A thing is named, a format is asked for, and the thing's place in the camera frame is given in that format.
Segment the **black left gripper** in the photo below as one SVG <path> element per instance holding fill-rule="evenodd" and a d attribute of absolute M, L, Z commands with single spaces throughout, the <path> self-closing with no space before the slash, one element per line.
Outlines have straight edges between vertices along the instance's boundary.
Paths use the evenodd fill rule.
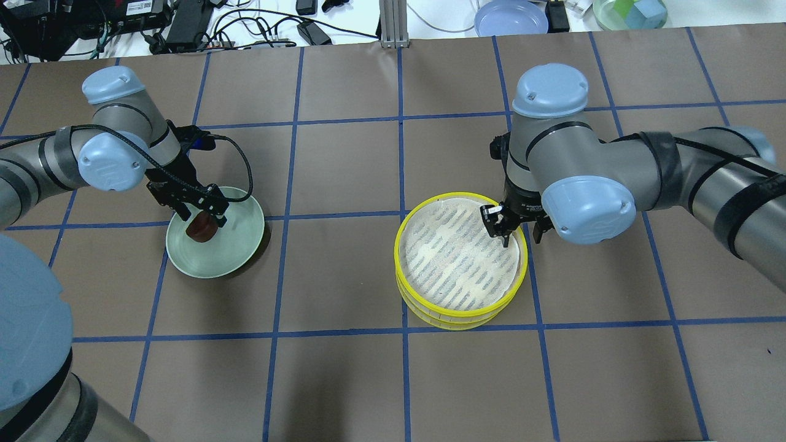
<path fill-rule="evenodd" d="M 230 205 L 227 196 L 217 184 L 205 187 L 198 181 L 189 157 L 175 157 L 162 168 L 149 168 L 145 176 L 149 180 L 146 187 L 155 201 L 172 209 L 182 221 L 188 221 L 199 211 L 207 211 L 219 228 L 227 223 L 225 212 Z"/>

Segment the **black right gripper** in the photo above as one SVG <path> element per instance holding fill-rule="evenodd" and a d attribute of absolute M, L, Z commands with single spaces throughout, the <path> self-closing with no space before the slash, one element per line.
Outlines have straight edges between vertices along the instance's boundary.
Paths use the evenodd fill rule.
<path fill-rule="evenodd" d="M 517 187 L 510 181 L 504 182 L 504 198 L 499 204 L 481 206 L 481 221 L 489 237 L 502 238 L 504 248 L 508 248 L 511 233 L 523 223 L 534 223 L 534 244 L 540 244 L 543 235 L 555 229 L 543 209 L 541 194 Z"/>

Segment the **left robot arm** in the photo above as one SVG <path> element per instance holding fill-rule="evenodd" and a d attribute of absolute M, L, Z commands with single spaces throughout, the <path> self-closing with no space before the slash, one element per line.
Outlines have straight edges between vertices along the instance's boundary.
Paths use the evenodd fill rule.
<path fill-rule="evenodd" d="M 2 146 L 2 228 L 51 196 L 123 192 L 143 179 L 181 219 L 197 214 L 193 237 L 224 226 L 230 198 L 200 184 L 187 158 L 191 148 L 214 147 L 208 132 L 166 120 L 126 66 L 92 73 L 82 92 L 95 108 L 91 124 Z M 2 235 L 2 440 L 149 441 L 73 372 L 73 319 L 61 292 L 47 263 Z"/>

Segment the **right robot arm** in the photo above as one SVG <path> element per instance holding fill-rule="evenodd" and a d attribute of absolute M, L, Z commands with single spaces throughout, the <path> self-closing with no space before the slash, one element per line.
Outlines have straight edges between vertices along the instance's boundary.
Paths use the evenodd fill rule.
<path fill-rule="evenodd" d="M 784 289 L 784 171 L 758 129 L 710 126 L 640 131 L 602 142 L 584 110 L 589 82 L 577 68 L 527 70 L 510 131 L 489 154 L 502 162 L 504 198 L 481 207 L 491 237 L 534 224 L 574 244 L 617 237 L 640 212 L 684 207 L 732 255 Z"/>

